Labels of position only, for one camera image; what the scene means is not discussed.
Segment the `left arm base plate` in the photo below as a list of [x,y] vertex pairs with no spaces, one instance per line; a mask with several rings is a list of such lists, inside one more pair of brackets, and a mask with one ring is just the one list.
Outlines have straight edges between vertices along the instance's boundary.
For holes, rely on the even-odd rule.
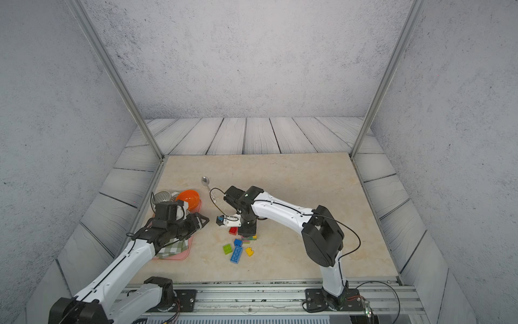
[[197,290],[167,289],[162,295],[157,309],[168,313],[192,313],[196,302]]

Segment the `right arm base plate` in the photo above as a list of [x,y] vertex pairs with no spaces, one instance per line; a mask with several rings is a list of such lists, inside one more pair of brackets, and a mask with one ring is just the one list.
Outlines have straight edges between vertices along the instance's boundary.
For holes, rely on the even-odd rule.
[[336,297],[323,288],[305,290],[305,309],[308,313],[323,311],[365,311],[364,303],[358,289],[344,287],[342,293]]

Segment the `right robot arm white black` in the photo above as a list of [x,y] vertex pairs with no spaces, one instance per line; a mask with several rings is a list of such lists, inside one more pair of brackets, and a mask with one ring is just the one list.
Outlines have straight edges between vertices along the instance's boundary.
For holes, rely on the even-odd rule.
[[232,186],[225,192],[225,201],[240,216],[238,233],[245,238],[256,234],[260,218],[273,220],[299,234],[307,256],[321,269],[322,295],[327,306],[335,311],[343,309],[348,290],[340,265],[344,233],[326,207],[310,209],[293,205],[256,186],[247,191]]

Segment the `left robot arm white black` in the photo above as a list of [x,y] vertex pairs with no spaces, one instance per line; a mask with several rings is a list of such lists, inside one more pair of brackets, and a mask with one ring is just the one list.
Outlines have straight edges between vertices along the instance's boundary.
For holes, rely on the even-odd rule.
[[209,219],[192,213],[184,201],[157,203],[155,216],[131,235],[123,252],[89,285],[50,309],[49,323],[133,323],[150,309],[181,310],[170,279],[151,277],[135,292],[117,300],[131,279],[173,239],[187,240]]

